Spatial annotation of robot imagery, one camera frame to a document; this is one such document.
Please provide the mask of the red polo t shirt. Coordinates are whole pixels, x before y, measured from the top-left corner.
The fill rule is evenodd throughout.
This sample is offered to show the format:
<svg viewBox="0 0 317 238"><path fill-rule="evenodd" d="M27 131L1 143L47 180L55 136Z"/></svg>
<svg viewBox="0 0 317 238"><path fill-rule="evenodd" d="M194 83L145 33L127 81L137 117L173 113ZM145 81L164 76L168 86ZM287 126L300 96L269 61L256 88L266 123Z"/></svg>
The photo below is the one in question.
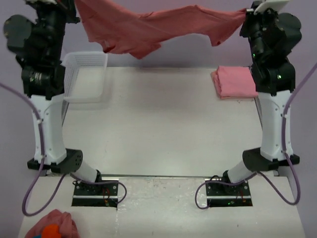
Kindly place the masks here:
<svg viewBox="0 0 317 238"><path fill-rule="evenodd" d="M208 36L213 47L225 42L244 23L246 9L218 11L199 5L139 14L110 0L75 1L90 42L104 53L142 59L161 43L188 34Z"/></svg>

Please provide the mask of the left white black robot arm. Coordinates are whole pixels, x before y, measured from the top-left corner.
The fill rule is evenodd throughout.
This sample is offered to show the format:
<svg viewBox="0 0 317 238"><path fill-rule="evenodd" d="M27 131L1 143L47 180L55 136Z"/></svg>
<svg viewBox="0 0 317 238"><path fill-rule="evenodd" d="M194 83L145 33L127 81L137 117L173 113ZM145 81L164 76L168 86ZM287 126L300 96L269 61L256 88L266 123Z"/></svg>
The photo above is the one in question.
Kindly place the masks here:
<svg viewBox="0 0 317 238"><path fill-rule="evenodd" d="M57 174L95 183L101 174L83 160L83 153L67 149L62 136L65 67L61 63L65 26L78 23L72 0L28 0L37 14L35 21L23 15L9 17L3 25L6 46L21 66L22 98L33 112L36 149L28 161L31 170Z"/></svg>

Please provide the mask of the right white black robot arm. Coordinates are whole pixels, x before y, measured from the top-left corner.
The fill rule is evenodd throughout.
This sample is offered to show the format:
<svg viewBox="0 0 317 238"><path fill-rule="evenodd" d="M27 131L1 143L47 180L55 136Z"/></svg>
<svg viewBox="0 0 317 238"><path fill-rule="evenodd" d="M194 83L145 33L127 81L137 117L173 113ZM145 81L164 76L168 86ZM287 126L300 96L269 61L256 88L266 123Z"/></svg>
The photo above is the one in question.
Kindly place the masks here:
<svg viewBox="0 0 317 238"><path fill-rule="evenodd" d="M223 180L238 183L256 172L297 165L290 140L288 100L295 93L296 71L288 55L302 38L301 22L275 6L254 1L247 10L240 36L247 38L252 54L250 68L262 113L262 144L245 150L242 161L223 173Z"/></svg>

